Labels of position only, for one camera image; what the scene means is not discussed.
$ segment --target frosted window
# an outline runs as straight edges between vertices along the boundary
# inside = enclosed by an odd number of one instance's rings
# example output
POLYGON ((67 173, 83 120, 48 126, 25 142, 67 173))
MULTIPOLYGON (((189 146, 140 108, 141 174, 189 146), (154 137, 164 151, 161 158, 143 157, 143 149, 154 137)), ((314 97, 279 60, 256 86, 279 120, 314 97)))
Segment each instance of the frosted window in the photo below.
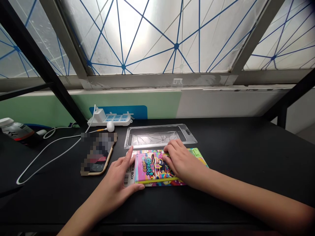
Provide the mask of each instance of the frosted window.
POLYGON ((61 0, 95 75, 226 72, 264 0, 61 0))
MULTIPOLYGON (((75 71, 38 0, 9 0, 58 76, 75 71)), ((38 77, 38 73, 1 26, 0 78, 38 77)))
POLYGON ((315 66, 315 15, 311 1, 286 0, 244 70, 315 66))

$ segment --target bottle label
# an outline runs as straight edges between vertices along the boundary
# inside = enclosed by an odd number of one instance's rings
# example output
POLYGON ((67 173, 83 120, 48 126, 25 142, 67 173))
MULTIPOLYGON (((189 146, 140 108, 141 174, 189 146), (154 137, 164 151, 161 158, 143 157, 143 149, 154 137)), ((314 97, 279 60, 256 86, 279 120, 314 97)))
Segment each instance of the bottle label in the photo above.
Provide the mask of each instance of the bottle label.
POLYGON ((2 132, 13 138, 15 141, 20 141, 28 138, 35 133, 30 127, 21 124, 19 127, 6 127, 2 129, 2 132))

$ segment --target wall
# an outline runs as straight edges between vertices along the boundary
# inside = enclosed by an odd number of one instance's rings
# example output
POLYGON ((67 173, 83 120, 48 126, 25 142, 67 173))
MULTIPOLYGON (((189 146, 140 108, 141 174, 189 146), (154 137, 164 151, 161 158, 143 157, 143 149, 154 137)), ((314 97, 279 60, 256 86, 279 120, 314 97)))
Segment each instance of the wall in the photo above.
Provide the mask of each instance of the wall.
MULTIPOLYGON (((71 96, 86 118, 89 107, 145 105, 148 119, 260 116, 293 85, 224 86, 126 90, 78 90, 71 96)), ((297 133, 315 122, 315 89, 288 109, 287 127, 297 133)), ((68 126, 73 118, 51 92, 34 92, 0 102, 0 118, 50 127, 68 126)))

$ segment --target hand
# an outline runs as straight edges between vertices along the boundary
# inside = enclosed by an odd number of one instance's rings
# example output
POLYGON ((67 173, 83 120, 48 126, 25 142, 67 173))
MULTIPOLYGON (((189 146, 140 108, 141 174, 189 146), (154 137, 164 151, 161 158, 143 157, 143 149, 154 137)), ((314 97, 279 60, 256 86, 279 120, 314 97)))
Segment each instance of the hand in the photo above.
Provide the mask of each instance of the hand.
POLYGON ((100 220, 109 215, 133 193, 144 189, 143 184, 132 184, 124 187, 126 170, 135 161, 134 158, 131 158, 132 151, 133 146, 130 147, 125 157, 112 162, 106 176, 84 203, 94 211, 95 220, 100 220))
POLYGON ((190 187, 203 190, 203 181, 206 178, 209 168, 192 155, 180 139, 171 140, 164 147, 171 158, 163 156, 163 160, 180 180, 190 187))

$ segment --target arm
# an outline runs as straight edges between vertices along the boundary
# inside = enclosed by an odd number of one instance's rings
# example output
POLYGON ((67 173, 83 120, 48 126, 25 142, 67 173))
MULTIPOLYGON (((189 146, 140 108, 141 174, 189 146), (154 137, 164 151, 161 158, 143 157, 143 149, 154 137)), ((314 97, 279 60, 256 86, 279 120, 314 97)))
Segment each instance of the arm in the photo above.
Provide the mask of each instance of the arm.
POLYGON ((207 168, 180 140, 169 142, 164 151, 172 158, 163 156, 166 163, 189 186, 247 211, 284 234, 301 235, 313 223, 314 208, 207 168))
POLYGON ((133 193, 144 189, 143 184, 124 187, 126 170, 135 161, 134 158, 131 159, 132 150, 133 147, 125 157, 112 162, 106 176, 65 224, 58 236, 85 235, 98 221, 120 207, 133 193))

